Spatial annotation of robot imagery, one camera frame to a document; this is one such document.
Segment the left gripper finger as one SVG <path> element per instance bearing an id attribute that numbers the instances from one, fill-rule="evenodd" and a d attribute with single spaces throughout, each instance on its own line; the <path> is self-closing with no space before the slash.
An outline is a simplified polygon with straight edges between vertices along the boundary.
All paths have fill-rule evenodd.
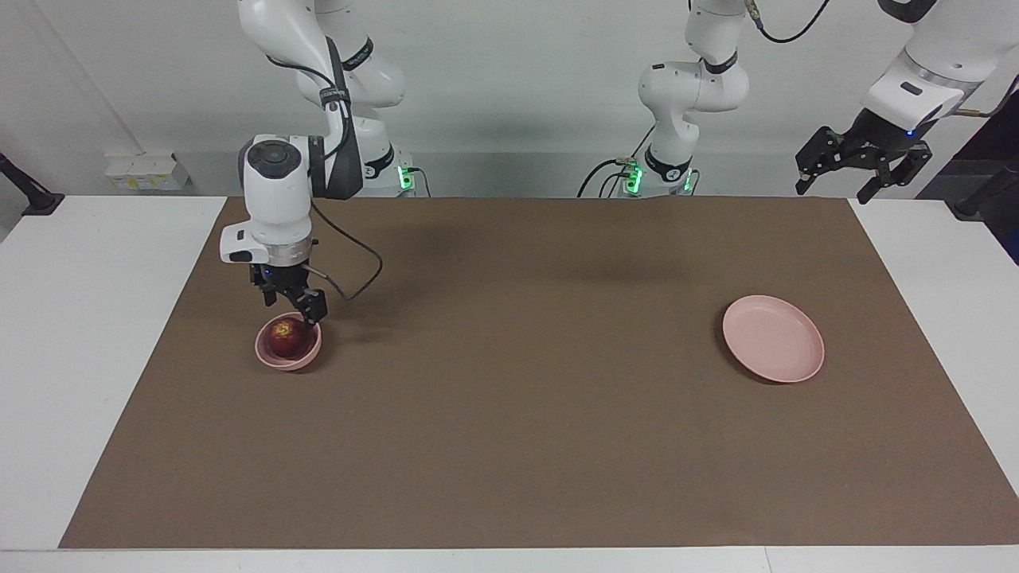
<path id="1" fill-rule="evenodd" d="M 931 160 L 931 148 L 926 142 L 918 142 L 907 149 L 901 161 L 894 168 L 888 157 L 878 155 L 874 175 L 858 191 L 858 202 L 866 205 L 879 192 L 889 186 L 906 186 L 913 181 L 918 173 Z"/>
<path id="2" fill-rule="evenodd" d="M 843 134 L 824 126 L 819 127 L 795 155 L 799 179 L 796 193 L 804 196 L 816 178 L 843 167 Z"/>

